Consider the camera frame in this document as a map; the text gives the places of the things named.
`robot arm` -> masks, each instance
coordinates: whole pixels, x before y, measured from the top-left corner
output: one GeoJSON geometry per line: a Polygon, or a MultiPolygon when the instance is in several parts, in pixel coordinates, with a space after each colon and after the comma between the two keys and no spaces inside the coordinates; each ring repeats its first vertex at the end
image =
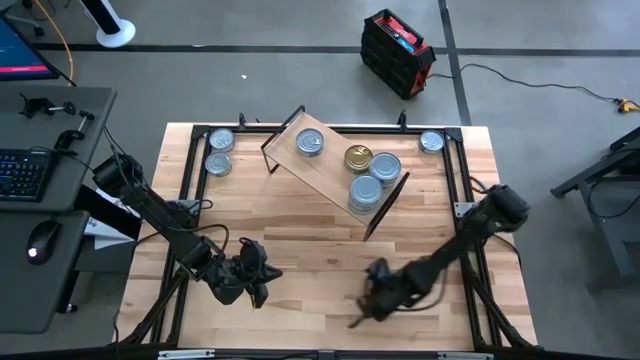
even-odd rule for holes
{"type": "Polygon", "coordinates": [[[438,275],[449,264],[466,255],[471,246],[496,232],[513,232],[524,224],[529,205],[507,185],[494,185],[457,224],[456,236],[430,256],[410,261],[392,273],[386,259],[376,260],[366,270],[366,294],[357,300],[362,316],[382,321],[400,306],[413,307],[431,292],[438,275]]]}
{"type": "Polygon", "coordinates": [[[254,307],[260,308],[268,296],[265,284],[282,276],[282,271],[266,264],[264,247],[247,238],[240,238],[240,255],[227,259],[224,249],[194,232],[197,222],[189,209],[167,203],[148,186],[133,157],[114,154],[96,167],[93,180],[167,239],[181,268],[192,279],[204,280],[222,304],[233,303],[246,290],[254,307]]]}

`monitor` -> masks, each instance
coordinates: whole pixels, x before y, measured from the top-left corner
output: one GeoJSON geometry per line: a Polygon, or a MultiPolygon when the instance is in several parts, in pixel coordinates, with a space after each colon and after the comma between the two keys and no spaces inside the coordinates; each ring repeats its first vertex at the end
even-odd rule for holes
{"type": "Polygon", "coordinates": [[[0,81],[57,79],[58,70],[0,12],[0,81]]]}

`gray floor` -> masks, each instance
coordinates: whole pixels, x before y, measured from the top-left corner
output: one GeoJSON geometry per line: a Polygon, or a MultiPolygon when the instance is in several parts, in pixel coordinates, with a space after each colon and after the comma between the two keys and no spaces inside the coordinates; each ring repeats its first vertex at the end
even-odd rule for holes
{"type": "MultiPolygon", "coordinates": [[[[61,0],[53,1],[62,7],[61,0]]],[[[137,25],[136,44],[358,46],[362,20],[390,7],[427,42],[446,46],[438,0],[112,3],[137,25]],[[331,25],[328,16],[334,17],[331,25]]],[[[618,0],[615,6],[607,0],[449,0],[448,8],[459,48],[637,49],[640,4],[633,0],[618,0]]],[[[70,42],[94,42],[93,26],[78,4],[60,9],[56,19],[70,42]]],[[[44,41],[58,42],[45,28],[44,41]]],[[[63,52],[45,55],[68,68],[63,52]]],[[[524,81],[580,84],[606,96],[640,99],[638,57],[459,60],[524,81]]],[[[239,112],[282,121],[305,104],[332,123],[392,123],[406,108],[410,123],[460,124],[450,80],[430,79],[423,94],[405,102],[355,54],[76,52],[74,61],[79,84],[118,90],[109,127],[148,174],[167,122],[231,121],[239,112]]],[[[438,56],[435,71],[450,73],[447,56],[438,56]]],[[[516,244],[539,343],[552,350],[637,358],[640,292],[587,292],[585,283],[610,261],[579,196],[556,200],[548,190],[599,159],[610,142],[640,125],[640,117],[620,116],[613,105],[578,91],[527,88],[475,68],[463,72],[463,82],[473,125],[490,128],[502,181],[533,206],[516,244]]],[[[94,162],[106,155],[103,144],[94,162]]],[[[52,330],[40,336],[0,336],[0,352],[109,342],[125,279],[82,280],[75,294],[82,306],[77,314],[56,318],[52,330]]]]}

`gold can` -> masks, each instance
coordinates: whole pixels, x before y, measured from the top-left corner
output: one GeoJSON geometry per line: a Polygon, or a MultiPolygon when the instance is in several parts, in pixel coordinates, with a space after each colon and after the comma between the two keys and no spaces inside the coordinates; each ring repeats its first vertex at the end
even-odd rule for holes
{"type": "Polygon", "coordinates": [[[344,153],[344,167],[355,175],[361,175],[369,171],[373,154],[364,145],[350,146],[344,153]]]}

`wooden board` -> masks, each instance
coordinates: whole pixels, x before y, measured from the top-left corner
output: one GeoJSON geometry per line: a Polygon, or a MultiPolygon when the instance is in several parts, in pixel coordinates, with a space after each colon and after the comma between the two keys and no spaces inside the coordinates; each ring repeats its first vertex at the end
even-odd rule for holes
{"type": "Polygon", "coordinates": [[[327,125],[303,112],[292,120],[286,130],[265,148],[265,154],[367,226],[380,205],[389,197],[390,190],[393,188],[391,187],[389,191],[384,192],[378,208],[368,214],[358,214],[349,208],[349,191],[355,175],[345,169],[344,154],[352,145],[356,145],[356,143],[349,141],[327,125]],[[298,152],[296,138],[300,131],[309,128],[320,131],[324,137],[322,154],[319,156],[305,157],[298,152]]]}
{"type": "MultiPolygon", "coordinates": [[[[153,188],[165,198],[178,194],[193,124],[169,124],[158,159],[153,188]]],[[[486,184],[499,181],[489,133],[485,127],[462,128],[471,174],[486,184]]],[[[417,139],[398,135],[349,135],[350,141],[373,151],[391,151],[411,172],[400,197],[371,239],[366,230],[285,169],[269,175],[260,151],[266,135],[240,135],[231,154],[233,170],[209,177],[205,198],[213,208],[201,225],[221,222],[231,229],[228,254],[237,239],[259,240],[269,263],[284,276],[268,285],[269,299],[253,310],[246,295],[223,306],[204,283],[191,283],[180,346],[216,348],[294,348],[351,350],[470,350],[469,323],[458,264],[449,270],[443,302],[418,313],[398,313],[387,321],[367,320],[354,330],[347,324],[358,310],[363,269],[378,257],[393,268],[429,254],[453,235],[453,222],[441,156],[416,156],[417,139]]],[[[200,164],[204,140],[195,164],[200,164]]],[[[199,169],[194,170],[191,194],[199,169]]],[[[141,236],[153,230],[144,226],[141,236]]],[[[205,235],[220,241],[220,233],[205,235]]],[[[535,333],[517,257],[504,244],[485,247],[496,302],[530,342],[535,333]]],[[[160,237],[141,244],[133,260],[118,326],[130,333],[153,304],[164,267],[167,242],[160,237]]],[[[441,284],[424,303],[433,301],[441,284]]],[[[483,334],[489,339],[484,308],[479,307],[483,334]]],[[[168,311],[167,321],[172,311],[168,311]]]]}

